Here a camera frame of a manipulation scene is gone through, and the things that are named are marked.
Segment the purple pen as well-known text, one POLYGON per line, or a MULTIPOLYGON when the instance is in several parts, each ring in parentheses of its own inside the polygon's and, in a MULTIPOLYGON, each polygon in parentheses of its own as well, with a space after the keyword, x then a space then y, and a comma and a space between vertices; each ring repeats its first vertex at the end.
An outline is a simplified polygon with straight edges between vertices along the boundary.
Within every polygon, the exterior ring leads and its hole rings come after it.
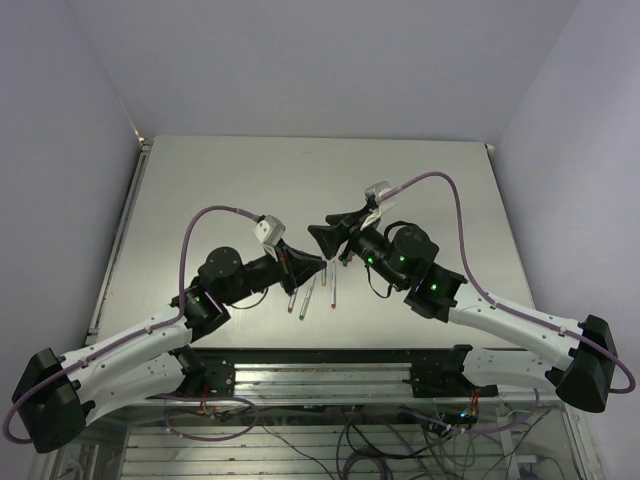
POLYGON ((296 304, 296 300, 297 300, 297 296, 298 296, 298 289, 294 290, 294 292, 290 295, 289 297, 289 301, 288 301, 288 305, 287 305, 287 312, 288 313, 292 313, 296 304))

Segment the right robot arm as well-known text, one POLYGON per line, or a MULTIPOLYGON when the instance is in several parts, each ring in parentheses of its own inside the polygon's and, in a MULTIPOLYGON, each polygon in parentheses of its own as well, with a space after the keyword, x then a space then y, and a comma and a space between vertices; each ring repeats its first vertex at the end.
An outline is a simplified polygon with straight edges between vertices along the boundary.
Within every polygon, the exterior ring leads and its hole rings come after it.
POLYGON ((378 221, 378 214, 363 208, 329 215, 308 231, 326 258, 357 256, 391 288, 405 292, 405 304, 419 316, 484 331, 517 347, 455 347, 440 373, 448 393, 519 386, 552 391, 582 411, 605 410, 617 351, 604 319, 555 317, 480 293, 468 276, 437 264, 439 248, 419 226, 399 221, 379 232, 378 221))

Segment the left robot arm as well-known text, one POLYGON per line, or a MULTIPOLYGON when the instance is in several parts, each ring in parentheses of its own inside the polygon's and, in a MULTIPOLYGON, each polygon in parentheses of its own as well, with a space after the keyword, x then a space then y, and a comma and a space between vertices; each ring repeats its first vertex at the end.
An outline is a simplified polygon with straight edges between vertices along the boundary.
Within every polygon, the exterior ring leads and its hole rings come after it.
POLYGON ((291 295, 325 266, 321 257, 284 241, 273 254, 248 263, 231 247, 213 250, 191 284, 150 319, 89 347, 32 355, 11 397, 3 435, 49 453, 137 399, 173 391, 196 395, 204 373, 191 343, 223 326, 232 305, 274 285, 291 295))

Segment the green pen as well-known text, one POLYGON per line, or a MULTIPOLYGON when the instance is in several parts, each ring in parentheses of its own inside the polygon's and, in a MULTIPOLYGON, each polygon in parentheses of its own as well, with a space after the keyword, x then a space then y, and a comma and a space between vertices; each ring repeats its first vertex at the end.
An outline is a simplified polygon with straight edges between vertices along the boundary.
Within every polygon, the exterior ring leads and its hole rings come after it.
POLYGON ((299 314, 298 314, 298 319, 300 321, 303 321, 306 318, 306 315, 307 315, 307 312, 308 312, 308 309, 309 309, 309 305, 310 305, 310 302, 311 302, 311 298, 312 298, 312 295, 314 293, 314 289, 315 289, 315 285, 316 285, 316 279, 317 279, 317 277, 314 276, 309 282, 308 288, 306 290, 306 293, 305 293, 305 296, 303 298, 303 302, 302 302, 302 305, 301 305, 301 308, 300 308, 300 311, 299 311, 299 314))

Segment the red pen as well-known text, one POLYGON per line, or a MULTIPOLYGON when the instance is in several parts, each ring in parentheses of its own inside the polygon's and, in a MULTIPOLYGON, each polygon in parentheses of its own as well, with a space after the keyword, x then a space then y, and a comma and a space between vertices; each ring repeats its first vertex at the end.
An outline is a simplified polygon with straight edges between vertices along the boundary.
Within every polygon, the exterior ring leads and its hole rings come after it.
POLYGON ((337 307, 337 266, 335 261, 331 263, 331 308, 337 307))

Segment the aluminium frame rail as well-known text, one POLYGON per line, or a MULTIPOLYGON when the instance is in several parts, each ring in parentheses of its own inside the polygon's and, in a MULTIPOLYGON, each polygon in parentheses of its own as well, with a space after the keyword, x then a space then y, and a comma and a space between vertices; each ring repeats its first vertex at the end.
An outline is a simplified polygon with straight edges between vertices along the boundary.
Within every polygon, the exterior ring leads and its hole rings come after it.
MULTIPOLYGON (((338 400, 404 402, 413 401, 412 389, 403 382, 409 363, 360 364, 232 364, 235 386, 232 396, 260 402, 338 400)), ((472 356, 464 376, 485 397, 494 397, 500 387, 553 391, 546 379, 548 366, 524 352, 481 352, 472 356)), ((141 366, 119 373, 110 368, 86 367, 72 382, 80 399, 99 407, 120 408, 160 394, 178 395, 183 380, 178 361, 160 356, 141 366)))

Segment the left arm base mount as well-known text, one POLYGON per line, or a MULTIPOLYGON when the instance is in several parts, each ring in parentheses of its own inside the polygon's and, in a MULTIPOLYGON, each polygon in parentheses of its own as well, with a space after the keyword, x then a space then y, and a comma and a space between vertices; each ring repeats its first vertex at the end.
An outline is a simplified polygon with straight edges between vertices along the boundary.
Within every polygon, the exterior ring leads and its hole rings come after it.
POLYGON ((183 398, 229 397, 235 386, 235 369, 226 358, 209 350, 184 347, 172 355, 183 380, 175 392, 183 398))

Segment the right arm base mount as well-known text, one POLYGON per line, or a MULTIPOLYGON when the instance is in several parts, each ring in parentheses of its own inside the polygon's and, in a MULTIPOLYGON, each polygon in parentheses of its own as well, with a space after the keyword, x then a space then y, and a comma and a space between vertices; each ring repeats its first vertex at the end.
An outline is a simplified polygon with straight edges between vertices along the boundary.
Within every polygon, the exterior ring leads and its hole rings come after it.
POLYGON ((476 386, 464 376, 464 362, 471 345, 449 349, 412 349, 409 376, 403 382, 415 398, 470 397, 476 386))

